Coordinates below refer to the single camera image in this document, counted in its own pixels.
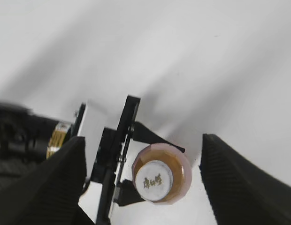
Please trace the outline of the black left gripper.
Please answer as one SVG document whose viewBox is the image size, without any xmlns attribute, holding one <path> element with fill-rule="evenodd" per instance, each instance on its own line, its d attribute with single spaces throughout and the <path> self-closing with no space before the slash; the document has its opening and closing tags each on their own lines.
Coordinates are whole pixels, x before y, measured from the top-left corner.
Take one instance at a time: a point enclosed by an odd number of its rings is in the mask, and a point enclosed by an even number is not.
<svg viewBox="0 0 291 225">
<path fill-rule="evenodd" d="M 145 202 L 131 180 L 119 182 L 131 137 L 140 143 L 169 144 L 185 153 L 185 148 L 163 139 L 135 121 L 139 103 L 140 98 L 127 96 L 117 129 L 105 127 L 103 130 L 91 176 L 91 181 L 102 184 L 96 225 L 110 224 L 109 213 L 113 202 L 120 207 Z"/>
</svg>

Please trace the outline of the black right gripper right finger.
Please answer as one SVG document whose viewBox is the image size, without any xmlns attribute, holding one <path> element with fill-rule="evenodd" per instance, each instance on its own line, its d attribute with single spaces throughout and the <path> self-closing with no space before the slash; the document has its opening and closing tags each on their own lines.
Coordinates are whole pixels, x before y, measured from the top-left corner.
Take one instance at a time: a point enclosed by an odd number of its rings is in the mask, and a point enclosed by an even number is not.
<svg viewBox="0 0 291 225">
<path fill-rule="evenodd" d="M 291 225 L 291 187 L 214 134 L 202 136 L 199 166 L 219 225 Z"/>
</svg>

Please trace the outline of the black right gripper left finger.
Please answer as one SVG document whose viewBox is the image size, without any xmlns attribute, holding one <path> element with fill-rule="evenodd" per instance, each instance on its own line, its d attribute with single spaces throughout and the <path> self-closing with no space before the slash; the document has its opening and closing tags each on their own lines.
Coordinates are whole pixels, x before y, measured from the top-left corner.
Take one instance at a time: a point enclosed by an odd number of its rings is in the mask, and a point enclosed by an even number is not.
<svg viewBox="0 0 291 225">
<path fill-rule="evenodd" d="M 0 225 L 92 225 L 78 205 L 85 178 L 85 139 L 73 137 L 0 191 Z"/>
</svg>

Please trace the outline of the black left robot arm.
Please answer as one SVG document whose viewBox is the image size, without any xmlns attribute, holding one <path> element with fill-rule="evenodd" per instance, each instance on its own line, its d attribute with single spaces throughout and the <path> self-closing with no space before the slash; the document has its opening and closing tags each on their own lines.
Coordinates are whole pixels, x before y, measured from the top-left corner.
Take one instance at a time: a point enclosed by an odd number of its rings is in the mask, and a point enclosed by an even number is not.
<svg viewBox="0 0 291 225">
<path fill-rule="evenodd" d="M 139 103 L 128 96 L 112 129 L 91 102 L 73 123 L 0 102 L 0 225 L 108 225 L 115 204 L 182 198 L 185 150 L 136 121 Z"/>
</svg>

